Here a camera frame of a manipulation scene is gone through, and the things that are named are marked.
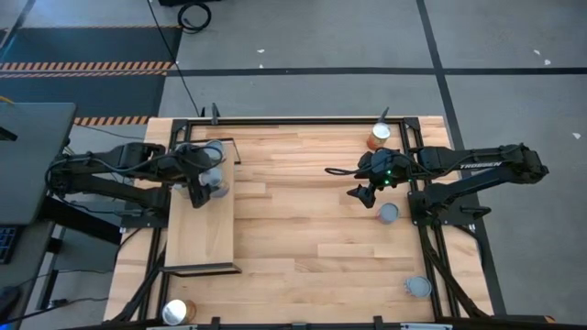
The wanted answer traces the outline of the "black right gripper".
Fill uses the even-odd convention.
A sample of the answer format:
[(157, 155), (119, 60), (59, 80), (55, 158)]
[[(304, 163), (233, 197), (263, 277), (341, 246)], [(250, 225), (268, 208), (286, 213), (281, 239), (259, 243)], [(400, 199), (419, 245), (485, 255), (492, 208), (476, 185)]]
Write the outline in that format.
[[(410, 181), (410, 161), (397, 149), (380, 148), (363, 154), (358, 162), (358, 179), (366, 179), (376, 189), (395, 188), (398, 184)], [(352, 197), (364, 197), (366, 208), (372, 208), (376, 197), (373, 189), (363, 187), (347, 191)]]

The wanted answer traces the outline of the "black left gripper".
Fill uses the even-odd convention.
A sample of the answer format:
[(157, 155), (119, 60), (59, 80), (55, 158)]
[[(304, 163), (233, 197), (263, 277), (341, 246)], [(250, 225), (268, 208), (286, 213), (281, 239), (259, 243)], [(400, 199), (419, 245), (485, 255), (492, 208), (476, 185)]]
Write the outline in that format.
[(202, 148), (178, 148), (174, 151), (174, 155), (187, 183), (193, 207), (202, 207), (206, 204), (206, 200), (211, 199), (212, 188), (210, 185), (201, 183), (200, 175), (205, 169), (213, 169), (225, 160), (220, 159), (206, 167), (206, 153)]

